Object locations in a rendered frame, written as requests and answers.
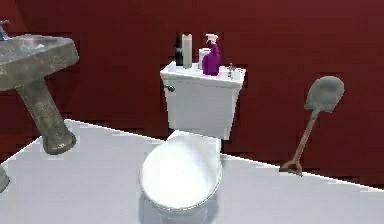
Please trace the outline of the purple spray bottle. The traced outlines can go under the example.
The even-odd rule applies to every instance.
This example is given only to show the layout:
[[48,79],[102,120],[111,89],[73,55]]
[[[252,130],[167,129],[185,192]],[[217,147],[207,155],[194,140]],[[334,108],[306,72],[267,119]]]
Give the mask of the purple spray bottle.
[[220,68],[220,53],[217,45],[218,36],[216,34],[206,34],[210,52],[203,57],[202,69],[205,75],[217,76]]

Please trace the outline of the black bottle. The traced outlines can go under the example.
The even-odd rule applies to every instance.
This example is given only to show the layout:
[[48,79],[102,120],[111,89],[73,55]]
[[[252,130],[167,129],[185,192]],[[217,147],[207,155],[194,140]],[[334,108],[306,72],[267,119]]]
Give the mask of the black bottle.
[[176,34],[174,47],[175,47],[176,66],[182,66],[183,65],[183,51],[182,51],[182,36],[180,34]]

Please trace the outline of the grey tall cylinder bottle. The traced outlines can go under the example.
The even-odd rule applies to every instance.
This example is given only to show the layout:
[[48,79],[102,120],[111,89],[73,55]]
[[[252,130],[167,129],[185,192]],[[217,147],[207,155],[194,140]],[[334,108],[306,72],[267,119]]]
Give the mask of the grey tall cylinder bottle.
[[192,67],[192,35],[182,35],[183,67],[189,69]]

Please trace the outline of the blue sink faucet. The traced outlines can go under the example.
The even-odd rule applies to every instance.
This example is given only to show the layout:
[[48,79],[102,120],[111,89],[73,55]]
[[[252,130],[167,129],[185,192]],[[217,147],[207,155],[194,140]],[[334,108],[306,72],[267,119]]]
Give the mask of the blue sink faucet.
[[1,41],[7,41],[10,39],[10,37],[8,36],[8,34],[3,28],[3,25],[8,23],[9,23],[8,20],[0,20],[0,40]]

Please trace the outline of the grey stone pedestal sink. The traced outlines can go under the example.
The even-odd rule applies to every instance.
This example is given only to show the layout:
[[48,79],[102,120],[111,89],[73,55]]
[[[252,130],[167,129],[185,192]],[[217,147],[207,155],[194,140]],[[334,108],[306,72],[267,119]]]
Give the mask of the grey stone pedestal sink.
[[70,38],[24,34],[0,41],[0,91],[15,89],[42,136],[47,154],[58,155],[76,144],[48,88],[45,77],[79,60]]

